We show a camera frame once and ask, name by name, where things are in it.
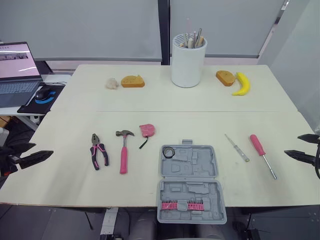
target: pliers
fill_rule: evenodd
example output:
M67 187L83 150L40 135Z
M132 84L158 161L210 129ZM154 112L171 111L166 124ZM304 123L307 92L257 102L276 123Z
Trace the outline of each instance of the pliers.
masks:
M109 158L108 158L108 154L105 148L105 145L103 143L100 143L100 140L98 138L98 136L94 133L92 134L92 147L90 148L91 154L92 154L92 163L94 166L95 170L99 170L99 164L97 162L97 149L100 149L100 151L103 154L104 157L104 165L105 166L109 166Z

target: orange sponge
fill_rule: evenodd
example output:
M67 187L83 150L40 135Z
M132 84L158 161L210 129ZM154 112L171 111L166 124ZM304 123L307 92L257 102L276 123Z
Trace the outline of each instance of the orange sponge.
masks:
M140 75L126 76L121 80L121 85L124 88L142 88L145 82Z
M236 80L236 77L229 71L217 71L215 76L222 82L226 87L230 87Z

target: tool case lid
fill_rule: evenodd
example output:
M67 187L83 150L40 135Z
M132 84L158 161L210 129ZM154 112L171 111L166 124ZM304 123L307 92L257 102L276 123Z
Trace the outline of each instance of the tool case lid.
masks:
M174 156L166 158L164 150L174 149ZM193 145L182 140L180 145L161 147L161 175L167 177L215 178L218 175L215 150L209 145Z

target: hammer head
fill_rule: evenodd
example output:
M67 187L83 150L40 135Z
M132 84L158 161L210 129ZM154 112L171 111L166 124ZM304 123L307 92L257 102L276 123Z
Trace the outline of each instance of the hammer head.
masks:
M128 130L122 130L122 131L116 131L116 132L115 132L115 135L116 135L116 136L123 136L123 137L125 138L125 137L128 136L128 135L134 136L134 133L131 132L131 131L128 131Z

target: floor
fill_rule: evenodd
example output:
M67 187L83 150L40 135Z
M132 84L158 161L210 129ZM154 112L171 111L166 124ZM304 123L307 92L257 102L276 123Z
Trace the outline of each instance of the floor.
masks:
M134 228L137 219L146 211L143 207L126 208ZM303 206L252 214L249 229L256 228L262 240L318 240L320 239L320 206ZM44 206L0 205L1 240L98 240L104 213L88 213L90 229L83 211ZM227 223L221 226L226 240L237 240L232 222L247 224L249 215L240 208L227 208ZM158 239L188 236L190 225L158 223ZM120 208L114 233L127 239L128 213Z

